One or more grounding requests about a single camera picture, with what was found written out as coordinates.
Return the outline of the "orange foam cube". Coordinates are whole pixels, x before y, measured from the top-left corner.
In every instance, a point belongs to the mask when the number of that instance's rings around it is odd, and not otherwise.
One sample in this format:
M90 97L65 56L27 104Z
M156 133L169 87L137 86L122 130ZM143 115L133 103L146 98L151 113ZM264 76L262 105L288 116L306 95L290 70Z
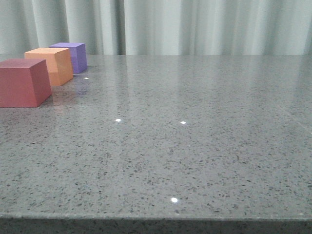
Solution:
M73 78L68 48L37 48L24 53L26 59L45 59L51 86L62 86Z

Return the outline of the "pale green curtain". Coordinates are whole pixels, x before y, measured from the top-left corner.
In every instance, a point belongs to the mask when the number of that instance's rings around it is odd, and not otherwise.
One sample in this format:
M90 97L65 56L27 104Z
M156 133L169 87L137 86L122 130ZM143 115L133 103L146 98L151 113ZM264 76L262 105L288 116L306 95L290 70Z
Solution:
M84 42L104 55L304 55L309 0L3 0L0 52Z

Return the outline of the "purple foam cube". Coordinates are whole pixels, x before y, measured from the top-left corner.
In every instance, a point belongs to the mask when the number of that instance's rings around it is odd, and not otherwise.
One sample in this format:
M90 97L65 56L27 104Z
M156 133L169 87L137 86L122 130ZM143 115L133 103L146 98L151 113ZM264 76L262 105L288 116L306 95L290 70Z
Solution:
M71 63L74 74L80 74L87 69L87 56L85 43L59 42L50 45L49 48L68 48L71 55Z

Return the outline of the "red foam cube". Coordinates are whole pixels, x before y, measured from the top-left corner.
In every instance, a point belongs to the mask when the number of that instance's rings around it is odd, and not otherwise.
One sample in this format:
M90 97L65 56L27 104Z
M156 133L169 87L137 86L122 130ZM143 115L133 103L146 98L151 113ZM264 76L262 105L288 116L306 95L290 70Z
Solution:
M0 63L0 106L38 107L52 94L45 59L12 58Z

